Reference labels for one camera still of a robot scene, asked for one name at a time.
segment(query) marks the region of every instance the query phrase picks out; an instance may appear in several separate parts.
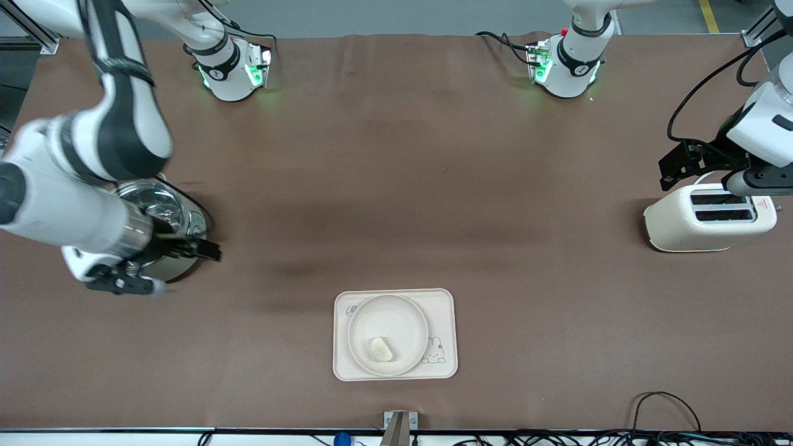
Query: stainless steel pot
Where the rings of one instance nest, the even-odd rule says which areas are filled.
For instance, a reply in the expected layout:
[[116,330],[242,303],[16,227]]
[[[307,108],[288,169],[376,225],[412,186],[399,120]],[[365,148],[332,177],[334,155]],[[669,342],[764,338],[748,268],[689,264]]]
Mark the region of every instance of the stainless steel pot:
[[[174,232],[188,236],[206,238],[206,216],[195,202],[154,179],[140,179],[123,183],[110,191],[152,217],[171,225]],[[130,267],[128,272],[140,271],[140,275],[162,280],[173,280],[184,274],[196,263],[196,259],[161,257],[142,265]]]

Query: yellow floor line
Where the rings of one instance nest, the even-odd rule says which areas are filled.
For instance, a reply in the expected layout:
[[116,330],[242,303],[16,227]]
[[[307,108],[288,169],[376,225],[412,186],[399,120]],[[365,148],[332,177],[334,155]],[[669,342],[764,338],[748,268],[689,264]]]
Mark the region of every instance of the yellow floor line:
[[699,0],[699,8],[702,10],[702,15],[705,17],[705,25],[709,33],[718,33],[718,25],[716,24],[716,17],[713,16],[711,3],[708,0]]

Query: green led light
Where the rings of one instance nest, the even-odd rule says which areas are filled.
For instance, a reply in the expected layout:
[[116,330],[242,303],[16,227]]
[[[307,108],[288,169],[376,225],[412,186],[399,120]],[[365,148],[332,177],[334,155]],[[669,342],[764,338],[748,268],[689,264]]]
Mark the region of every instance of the green led light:
[[209,81],[206,80],[206,75],[204,74],[204,69],[201,68],[201,65],[198,66],[198,72],[201,73],[201,77],[204,79],[204,86],[207,88],[212,88],[209,86]]
[[598,68],[600,68],[600,62],[598,62],[597,65],[595,65],[595,67],[592,69],[592,77],[589,78],[589,83],[595,82],[595,76],[597,76]]
[[534,76],[534,80],[539,83],[544,83],[548,79],[548,73],[550,73],[550,69],[553,66],[554,61],[549,57],[541,67],[537,68],[537,74]]
[[251,83],[254,87],[258,87],[262,85],[262,70],[258,69],[257,67],[250,67],[245,65],[247,69],[248,77],[251,78]]

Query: metal bracket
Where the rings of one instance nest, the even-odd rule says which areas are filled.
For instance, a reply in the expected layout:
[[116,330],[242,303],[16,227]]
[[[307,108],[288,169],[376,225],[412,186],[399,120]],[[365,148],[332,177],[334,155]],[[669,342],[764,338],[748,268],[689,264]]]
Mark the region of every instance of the metal bracket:
[[36,23],[13,0],[0,0],[0,10],[41,45],[41,54],[53,55],[58,51],[58,36]]
[[383,440],[380,446],[409,446],[410,431],[419,428],[419,413],[390,410],[383,413]]
[[[404,410],[390,410],[388,412],[383,412],[383,429],[389,428],[389,423],[391,422],[391,418],[393,418],[396,412],[405,412]],[[419,428],[419,413],[418,412],[405,412],[408,414],[408,419],[410,420],[410,429],[418,429]]]
[[756,47],[763,41],[763,35],[766,34],[771,27],[773,27],[775,31],[781,28],[779,21],[776,19],[773,6],[766,8],[757,20],[752,23],[749,29],[741,31],[744,45],[746,45],[747,48]]
[[39,54],[42,56],[54,56],[58,52],[58,47],[60,47],[60,39],[58,37],[55,38],[55,45],[50,46],[42,46],[41,51]]

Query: gray floor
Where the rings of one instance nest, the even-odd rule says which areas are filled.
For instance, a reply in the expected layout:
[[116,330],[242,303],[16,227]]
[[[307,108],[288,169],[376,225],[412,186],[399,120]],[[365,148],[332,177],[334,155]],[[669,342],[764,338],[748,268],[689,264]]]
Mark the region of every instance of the gray floor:
[[[769,0],[710,3],[719,30],[733,33],[752,23]],[[571,15],[561,0],[235,0],[222,10],[245,29],[282,38],[381,33],[469,35],[482,30],[557,32],[569,25]],[[620,10],[619,22],[625,34],[707,33],[698,0],[660,0]],[[139,30],[144,39],[174,38],[146,22],[139,23]],[[19,32],[0,13],[0,36]],[[790,50],[793,39],[769,45],[769,63],[781,60]],[[35,52],[0,51],[0,84],[27,87],[38,57]],[[0,125],[13,127],[23,98],[24,91],[0,87]]]

